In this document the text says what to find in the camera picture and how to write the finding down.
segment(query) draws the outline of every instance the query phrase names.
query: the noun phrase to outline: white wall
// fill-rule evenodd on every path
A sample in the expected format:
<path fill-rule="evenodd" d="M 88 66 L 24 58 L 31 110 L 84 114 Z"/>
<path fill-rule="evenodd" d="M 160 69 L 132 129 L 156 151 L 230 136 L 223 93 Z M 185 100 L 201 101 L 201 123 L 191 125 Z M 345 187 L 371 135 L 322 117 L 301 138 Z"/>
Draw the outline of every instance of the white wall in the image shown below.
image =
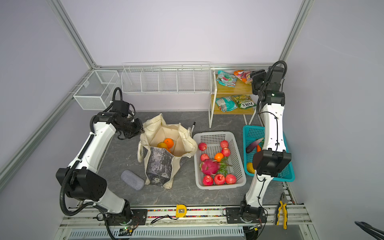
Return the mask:
<path fill-rule="evenodd" d="M 210 94 L 123 94 L 137 111 L 208 111 Z"/>
<path fill-rule="evenodd" d="M 320 239 L 384 229 L 383 1 L 317 0 L 288 60 L 284 131 Z"/>
<path fill-rule="evenodd" d="M 87 71 L 45 0 L 0 1 L 0 167 Z"/>
<path fill-rule="evenodd" d="M 1 239 L 53 239 L 64 216 L 56 171 L 76 157 L 88 137 L 89 121 L 97 112 L 84 111 L 74 102 L 3 189 Z M 76 206 L 73 201 L 67 205 Z"/>
<path fill-rule="evenodd" d="M 63 0 L 99 65 L 278 60 L 302 0 Z"/>

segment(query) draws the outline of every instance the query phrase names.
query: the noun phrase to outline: tangerine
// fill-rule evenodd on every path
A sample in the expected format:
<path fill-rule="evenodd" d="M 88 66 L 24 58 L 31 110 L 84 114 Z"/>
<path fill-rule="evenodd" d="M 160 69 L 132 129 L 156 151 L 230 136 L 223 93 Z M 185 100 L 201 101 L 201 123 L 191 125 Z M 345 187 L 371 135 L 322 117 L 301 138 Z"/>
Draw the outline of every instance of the tangerine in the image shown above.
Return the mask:
<path fill-rule="evenodd" d="M 166 138 L 164 143 L 167 144 L 168 148 L 171 149 L 173 147 L 173 140 L 170 138 Z"/>
<path fill-rule="evenodd" d="M 215 155 L 215 160 L 218 161 L 218 162 L 221 162 L 221 159 L 223 159 L 224 157 L 224 154 L 222 154 L 221 152 L 217 153 Z"/>

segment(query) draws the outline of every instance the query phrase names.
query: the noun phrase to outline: black mounting plate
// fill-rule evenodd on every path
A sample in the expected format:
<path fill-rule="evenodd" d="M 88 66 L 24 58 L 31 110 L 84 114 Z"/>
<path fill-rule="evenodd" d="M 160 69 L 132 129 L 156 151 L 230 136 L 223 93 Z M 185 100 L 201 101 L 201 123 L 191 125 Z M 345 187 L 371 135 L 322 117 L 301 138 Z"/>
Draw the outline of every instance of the black mounting plate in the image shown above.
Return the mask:
<path fill-rule="evenodd" d="M 132 222 L 129 225 L 137 225 L 137 222 L 139 221 L 139 225 L 145 225 L 145 220 L 147 220 L 147 212 L 148 209 L 131 209 L 133 215 L 132 215 Z M 109 226 L 123 226 L 119 222 L 121 220 L 116 219 L 114 217 L 107 219 Z"/>
<path fill-rule="evenodd" d="M 225 209 L 226 215 L 227 215 L 227 223 L 260 223 L 260 220 L 258 218 L 254 218 L 251 222 L 248 222 L 248 220 L 243 221 L 241 219 L 240 214 L 240 208 L 239 207 L 227 207 Z M 266 222 L 266 215 L 264 213 L 264 216 L 261 215 L 260 219 L 262 223 Z"/>

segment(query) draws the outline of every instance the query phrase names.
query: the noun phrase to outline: yellow pliers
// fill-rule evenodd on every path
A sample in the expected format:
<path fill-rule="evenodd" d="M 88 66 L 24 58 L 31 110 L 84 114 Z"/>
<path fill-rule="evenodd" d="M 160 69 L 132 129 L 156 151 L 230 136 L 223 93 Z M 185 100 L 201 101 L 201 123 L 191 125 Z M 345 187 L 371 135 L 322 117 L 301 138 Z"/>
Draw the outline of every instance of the yellow pliers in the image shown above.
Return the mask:
<path fill-rule="evenodd" d="M 288 213 L 287 213 L 287 197 L 285 193 L 283 193 L 280 197 L 280 202 L 277 208 L 277 213 L 276 213 L 276 225 L 279 225 L 279 220 L 280 220 L 280 211 L 283 208 L 283 213 L 284 213 L 284 221 L 283 221 L 283 228 L 287 229 L 287 221 L 288 221 Z"/>

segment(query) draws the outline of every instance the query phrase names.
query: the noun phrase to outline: white wire basket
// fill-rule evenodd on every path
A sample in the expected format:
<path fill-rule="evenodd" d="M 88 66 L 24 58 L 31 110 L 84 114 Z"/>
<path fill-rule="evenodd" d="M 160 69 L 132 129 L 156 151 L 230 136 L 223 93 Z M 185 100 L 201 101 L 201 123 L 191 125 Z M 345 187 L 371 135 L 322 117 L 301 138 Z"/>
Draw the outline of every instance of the white wire basket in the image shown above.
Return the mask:
<path fill-rule="evenodd" d="M 207 144 L 207 149 L 205 151 L 201 151 L 198 149 L 195 153 L 195 179 L 196 185 L 200 189 L 230 189 L 235 187 L 244 186 L 247 182 L 245 177 L 245 171 L 243 167 L 243 162 L 240 157 L 239 149 L 237 147 L 236 139 L 233 133 L 231 132 L 202 132 L 196 133 L 193 136 L 193 139 L 196 143 L 204 142 Z M 220 142 L 223 140 L 227 140 L 229 143 L 229 150 L 231 151 L 231 155 L 228 157 L 228 164 L 231 165 L 227 167 L 226 170 L 228 174 L 235 175 L 237 181 L 235 184 L 224 184 L 224 185 L 216 185 L 215 183 L 212 186 L 205 186 L 203 184 L 203 178 L 205 174 L 201 172 L 200 169 L 200 156 L 203 153 L 208 154 L 209 158 L 213 159 L 218 152 L 221 152 Z"/>
<path fill-rule="evenodd" d="M 209 65 L 128 66 L 121 73 L 121 82 L 128 94 L 210 93 L 212 71 Z"/>
<path fill-rule="evenodd" d="M 104 110 L 112 101 L 119 80 L 115 70 L 93 70 L 73 97 L 84 110 Z"/>

